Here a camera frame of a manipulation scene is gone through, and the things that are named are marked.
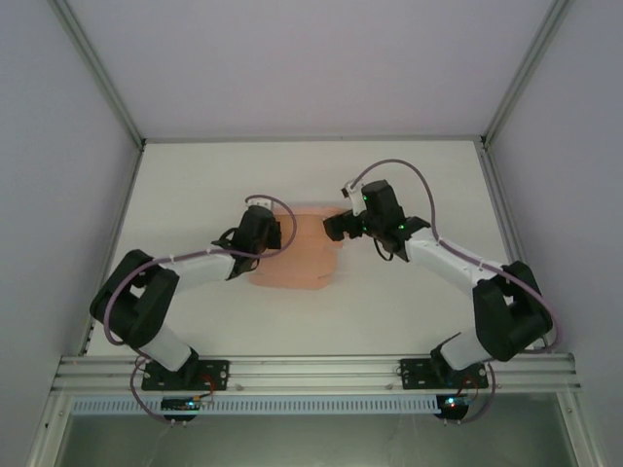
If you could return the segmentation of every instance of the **wire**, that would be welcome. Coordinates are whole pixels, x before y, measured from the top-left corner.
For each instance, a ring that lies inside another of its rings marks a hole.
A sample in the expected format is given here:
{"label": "wire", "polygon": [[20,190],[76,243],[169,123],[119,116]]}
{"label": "wire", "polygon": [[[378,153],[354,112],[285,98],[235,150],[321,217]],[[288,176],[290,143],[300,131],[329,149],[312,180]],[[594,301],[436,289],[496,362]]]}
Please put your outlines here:
{"label": "wire", "polygon": [[491,374],[491,394],[489,395],[487,402],[485,402],[483,407],[480,408],[480,411],[478,411],[475,415],[471,416],[470,418],[466,418],[461,421],[448,420],[454,425],[464,425],[465,423],[473,423],[474,421],[480,420],[483,416],[485,416],[485,414],[491,408],[491,405],[494,403],[495,390],[497,389],[497,383],[495,382],[495,372],[494,372],[494,367],[491,366],[491,363],[487,364],[487,368],[489,368],[489,373]]}
{"label": "wire", "polygon": [[442,247],[444,247],[446,250],[448,250],[453,255],[455,255],[455,256],[461,258],[462,260],[466,261],[467,263],[469,263],[471,265],[474,265],[474,266],[478,266],[479,268],[482,268],[482,269],[486,269],[486,270],[488,270],[490,272],[494,272],[495,274],[503,277],[507,281],[512,282],[513,284],[517,285],[522,290],[524,290],[526,293],[528,293],[530,296],[532,296],[535,300],[537,300],[547,310],[547,312],[549,313],[549,315],[551,317],[552,323],[554,324],[554,328],[556,330],[556,337],[554,338],[553,341],[551,341],[549,344],[547,344],[543,348],[538,348],[538,349],[534,349],[534,350],[524,350],[522,353],[547,353],[548,351],[551,351],[554,348],[556,348],[558,345],[560,345],[561,341],[563,340],[563,330],[562,330],[562,328],[560,326],[560,321],[559,321],[558,317],[556,316],[556,313],[554,312],[553,308],[545,301],[545,299],[538,292],[536,292],[534,289],[532,289],[532,287],[530,285],[528,285],[526,282],[524,282],[521,279],[518,279],[514,275],[509,274],[505,270],[500,269],[500,268],[496,268],[495,266],[489,265],[487,263],[483,263],[480,259],[472,258],[471,256],[463,253],[462,251],[457,250],[454,246],[452,246],[450,243],[448,243],[446,240],[444,240],[441,237],[441,235],[439,234],[439,231],[437,230],[437,212],[436,212],[436,208],[435,208],[435,200],[433,198],[432,191],[430,190],[430,186],[428,185],[428,182],[424,178],[423,174],[421,173],[421,171],[417,167],[415,167],[413,164],[411,164],[409,162],[402,161],[400,159],[385,159],[383,161],[375,162],[372,165],[370,165],[367,168],[365,168],[352,181],[350,186],[352,188],[354,188],[357,185],[357,183],[359,183],[359,181],[366,174],[368,174],[368,172],[370,172],[372,169],[378,167],[379,165],[383,165],[383,164],[386,164],[386,163],[400,163],[402,165],[406,165],[407,167],[411,168],[414,172],[416,172],[416,175],[418,175],[418,178],[420,178],[420,181],[423,184],[424,189],[426,190],[426,195],[428,196],[428,201],[430,203],[430,229],[432,231],[432,234],[433,234],[435,240]]}
{"label": "wire", "polygon": [[214,379],[212,379],[210,375],[202,375],[202,379],[204,381],[207,381],[207,383],[210,385],[210,392],[202,394],[201,396],[199,396],[199,398],[203,399],[204,397],[210,396],[210,404],[214,404],[214,390],[216,388],[216,384],[214,384]]}
{"label": "wire", "polygon": [[145,413],[147,413],[149,416],[159,421],[160,423],[164,423],[164,424],[171,425],[171,426],[183,424],[183,422],[181,421],[167,420],[164,416],[160,415],[159,413],[155,413],[149,407],[147,407],[147,404],[145,404],[141,400],[141,398],[138,396],[138,392],[136,391],[136,387],[134,386],[134,379],[136,378],[136,374],[138,373],[138,369],[140,368],[140,366],[148,363],[149,361],[150,361],[149,358],[144,358],[140,356],[136,357],[136,361],[134,362],[134,369],[132,370],[132,374],[129,376],[129,392],[132,393],[134,400],[140,406],[140,408]]}
{"label": "wire", "polygon": [[292,212],[292,209],[290,209],[290,207],[287,204],[285,204],[283,201],[277,198],[271,197],[269,195],[251,195],[250,197],[247,197],[244,200],[244,202],[248,202],[250,199],[254,199],[254,198],[265,198],[265,199],[269,199],[272,202],[276,202],[281,207],[283,207],[286,210],[286,212],[290,215],[290,217],[292,218],[292,235],[290,235],[290,238],[288,238],[288,241],[285,242],[285,244],[281,247],[280,250],[276,250],[273,253],[263,253],[261,255],[256,255],[253,253],[246,253],[244,251],[229,250],[229,249],[201,250],[201,251],[195,251],[193,253],[187,253],[184,255],[154,259],[139,266],[138,268],[133,270],[130,274],[128,274],[124,280],[121,281],[121,283],[117,286],[115,291],[110,296],[110,300],[106,304],[106,308],[104,310],[104,317],[102,319],[102,324],[104,325],[104,335],[106,336],[106,339],[113,345],[119,346],[119,345],[125,344],[124,341],[122,340],[116,340],[112,332],[110,331],[110,315],[112,313],[113,306],[115,305],[115,302],[117,301],[121,293],[124,291],[126,287],[128,287],[131,284],[134,278],[137,277],[140,273],[144,272],[145,270],[153,266],[165,265],[165,264],[173,263],[173,262],[182,263],[184,261],[194,260],[196,258],[201,258],[207,255],[238,255],[238,256],[243,256],[245,258],[256,258],[259,260],[259,259],[264,259],[264,258],[272,258],[274,256],[280,255],[285,250],[287,250],[292,244],[292,242],[294,241],[294,237],[296,236],[296,231],[297,231],[297,222],[296,222],[296,216],[294,215],[294,212]]}
{"label": "wire", "polygon": [[379,241],[376,240],[375,238],[373,238],[373,240],[374,240],[374,247],[377,249],[377,253],[379,253],[379,256],[383,258],[385,261],[393,260],[393,253],[389,253],[389,256],[385,256],[383,252],[381,251],[381,247],[379,246]]}

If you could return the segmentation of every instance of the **white table surface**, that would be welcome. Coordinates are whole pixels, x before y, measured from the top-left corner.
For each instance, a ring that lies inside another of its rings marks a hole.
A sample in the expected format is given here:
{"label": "white table surface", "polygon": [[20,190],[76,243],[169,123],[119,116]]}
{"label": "white table surface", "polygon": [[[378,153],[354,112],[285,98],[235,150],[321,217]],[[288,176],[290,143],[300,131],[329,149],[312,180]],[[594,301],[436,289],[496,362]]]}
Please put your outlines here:
{"label": "white table surface", "polygon": [[[160,257],[205,248],[237,226],[245,196],[293,205],[343,205],[341,187],[372,162],[400,158],[430,183],[441,235],[506,262],[471,142],[148,144],[114,261],[131,249]],[[423,188],[406,167],[385,165],[406,215],[429,220]],[[334,281],[318,291],[262,288],[245,277],[175,296],[166,323],[204,355],[425,353],[473,325],[470,298],[427,270],[377,256],[369,238],[339,252]],[[127,355],[96,323],[89,355]]]}

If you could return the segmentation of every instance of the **white wall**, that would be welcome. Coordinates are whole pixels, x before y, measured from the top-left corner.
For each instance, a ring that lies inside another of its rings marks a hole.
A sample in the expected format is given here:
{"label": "white wall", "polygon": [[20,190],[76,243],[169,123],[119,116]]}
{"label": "white wall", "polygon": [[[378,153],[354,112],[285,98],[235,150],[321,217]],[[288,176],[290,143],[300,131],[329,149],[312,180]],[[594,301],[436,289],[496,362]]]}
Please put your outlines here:
{"label": "white wall", "polygon": [[76,351],[134,149],[43,0],[0,15],[0,465]]}
{"label": "white wall", "polygon": [[612,465],[623,465],[622,18],[618,0],[575,2],[494,147]]}
{"label": "white wall", "polygon": [[147,138],[479,134],[551,0],[70,0]]}

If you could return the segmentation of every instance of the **black joint housing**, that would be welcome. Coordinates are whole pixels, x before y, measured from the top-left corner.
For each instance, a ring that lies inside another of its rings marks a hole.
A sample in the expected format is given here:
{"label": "black joint housing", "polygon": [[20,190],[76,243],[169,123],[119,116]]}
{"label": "black joint housing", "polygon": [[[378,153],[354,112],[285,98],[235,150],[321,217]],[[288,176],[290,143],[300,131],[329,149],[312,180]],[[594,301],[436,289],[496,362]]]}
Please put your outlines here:
{"label": "black joint housing", "polygon": [[[275,215],[266,207],[251,205],[242,215],[240,224],[233,229],[231,240],[222,237],[212,243],[225,249],[260,255],[267,249],[281,248],[281,228]],[[232,255],[236,260],[230,279],[254,269],[258,261],[241,255]]]}
{"label": "black joint housing", "polygon": [[386,180],[368,183],[361,189],[366,210],[358,216],[352,210],[324,221],[324,230],[333,241],[357,238],[364,234],[375,238],[385,251],[409,261],[405,242],[419,229],[428,228],[419,217],[405,217],[393,188]]}
{"label": "black joint housing", "polygon": [[[540,294],[531,269],[517,261],[504,270]],[[495,360],[506,362],[553,327],[547,310],[530,294],[499,275],[474,287],[476,335]],[[505,297],[512,297],[509,305]]]}
{"label": "black joint housing", "polygon": [[[103,323],[106,306],[121,282],[135,269],[152,260],[153,257],[141,250],[127,253],[97,292],[91,303],[91,316]],[[140,273],[113,305],[110,330],[134,349],[149,343],[165,322],[178,281],[179,276],[175,272],[160,266],[152,266]],[[134,295],[132,287],[142,289],[142,294]]]}

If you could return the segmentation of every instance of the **aluminum frame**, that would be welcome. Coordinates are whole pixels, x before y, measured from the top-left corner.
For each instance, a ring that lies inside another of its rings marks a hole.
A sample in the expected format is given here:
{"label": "aluminum frame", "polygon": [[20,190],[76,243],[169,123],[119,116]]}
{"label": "aluminum frame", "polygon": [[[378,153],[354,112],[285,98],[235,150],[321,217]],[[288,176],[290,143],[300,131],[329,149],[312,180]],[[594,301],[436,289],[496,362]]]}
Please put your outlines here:
{"label": "aluminum frame", "polygon": [[[552,5],[531,43],[520,67],[513,78],[506,95],[498,106],[485,135],[477,140],[471,135],[464,136],[326,136],[266,138],[267,141],[288,140],[388,140],[388,139],[426,139],[426,140],[469,140],[474,141],[485,180],[494,206],[495,216],[502,234],[504,247],[509,259],[524,259],[524,250],[507,202],[503,185],[495,167],[495,159],[490,145],[499,134],[508,116],[528,84],[547,46],[563,21],[572,0],[553,0]],[[117,115],[136,147],[141,150],[137,156],[136,170],[140,164],[144,139],[115,90],[104,66],[97,57],[79,21],[66,0],[49,0],[59,22],[71,38],[76,50],[92,73],[101,92],[106,97],[113,112]],[[150,142],[223,142],[228,138],[206,140],[158,140]],[[125,211],[131,197],[131,187],[136,175],[134,171],[128,182],[128,195],[121,207],[106,268],[110,265],[119,231],[123,225]],[[85,334],[85,344],[91,326]],[[232,361],[229,396],[249,395],[377,395],[392,396],[401,394],[431,394],[438,391],[403,391],[396,373],[401,356],[359,356],[359,357],[230,357]],[[128,394],[128,380],[133,360],[127,357],[65,357],[58,367],[57,375],[44,408],[37,429],[27,466],[54,466],[62,450],[63,438],[70,419],[74,398],[81,395],[109,397],[113,394]],[[510,362],[493,362],[500,393],[556,393],[564,426],[567,429],[571,448],[579,467],[606,466],[604,451],[597,442],[590,420],[586,419],[584,395],[580,381],[575,373],[574,361],[570,354],[522,355]]]}

